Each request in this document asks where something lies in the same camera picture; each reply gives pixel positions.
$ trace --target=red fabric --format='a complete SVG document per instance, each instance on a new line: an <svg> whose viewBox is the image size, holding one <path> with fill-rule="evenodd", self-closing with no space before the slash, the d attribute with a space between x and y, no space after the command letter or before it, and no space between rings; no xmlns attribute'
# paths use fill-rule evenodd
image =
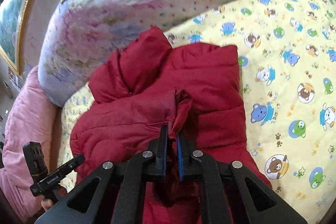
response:
<svg viewBox="0 0 336 224"><path fill-rule="evenodd" d="M126 49L115 51L100 66L89 87L95 103L76 123L70 139L74 155L83 153L77 183L104 161L126 161L147 148L167 123L169 153L176 154L181 128L197 148L230 163L240 160L267 185L246 150L245 111L239 95L236 46L195 43L172 49L162 31L143 32ZM179 183L171 156L165 206L159 189L148 183L145 224L199 222L197 186Z"/></svg>

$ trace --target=metal bolt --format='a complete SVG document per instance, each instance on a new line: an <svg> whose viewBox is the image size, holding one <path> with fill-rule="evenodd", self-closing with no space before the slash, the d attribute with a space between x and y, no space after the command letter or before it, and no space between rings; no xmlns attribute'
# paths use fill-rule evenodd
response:
<svg viewBox="0 0 336 224"><path fill-rule="evenodd" d="M106 161L106 162L104 162L103 163L103 168L104 169L111 169L113 167L113 163L112 162L110 162L110 161Z"/></svg>
<svg viewBox="0 0 336 224"><path fill-rule="evenodd" d="M203 152L201 150L195 150L193 152L193 156L194 157L202 157L203 156Z"/></svg>
<svg viewBox="0 0 336 224"><path fill-rule="evenodd" d="M243 164L239 161L239 160L235 160L233 163L232 163L232 166L233 168L242 168L243 167Z"/></svg>
<svg viewBox="0 0 336 224"><path fill-rule="evenodd" d="M142 156L144 158L150 158L151 156L153 156L153 152L149 151L149 150L146 150L146 151L142 152Z"/></svg>

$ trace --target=pink blanket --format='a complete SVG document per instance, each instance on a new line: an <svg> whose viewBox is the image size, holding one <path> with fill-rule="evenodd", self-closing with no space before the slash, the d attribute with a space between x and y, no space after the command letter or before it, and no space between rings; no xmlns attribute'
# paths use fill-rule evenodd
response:
<svg viewBox="0 0 336 224"><path fill-rule="evenodd" d="M56 106L44 94L37 79L37 66L29 73L16 98L5 126L4 168L0 169L0 187L8 202L23 221L41 208L41 199L31 194L33 180L29 174L22 146L40 142L49 168L50 142Z"/></svg>

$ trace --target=framed painting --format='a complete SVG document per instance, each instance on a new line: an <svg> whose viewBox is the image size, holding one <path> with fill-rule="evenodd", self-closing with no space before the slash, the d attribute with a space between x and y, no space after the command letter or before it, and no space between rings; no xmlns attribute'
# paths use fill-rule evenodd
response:
<svg viewBox="0 0 336 224"><path fill-rule="evenodd" d="M4 0L0 4L0 54L18 75L24 66L21 42L33 0Z"/></svg>

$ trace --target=star print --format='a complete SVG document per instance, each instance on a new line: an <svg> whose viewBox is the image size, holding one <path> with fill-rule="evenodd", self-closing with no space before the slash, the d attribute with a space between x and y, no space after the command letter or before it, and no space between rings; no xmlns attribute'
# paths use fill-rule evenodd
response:
<svg viewBox="0 0 336 224"><path fill-rule="evenodd" d="M258 154L258 152L255 149L251 152L252 157L255 157L257 154Z"/></svg>

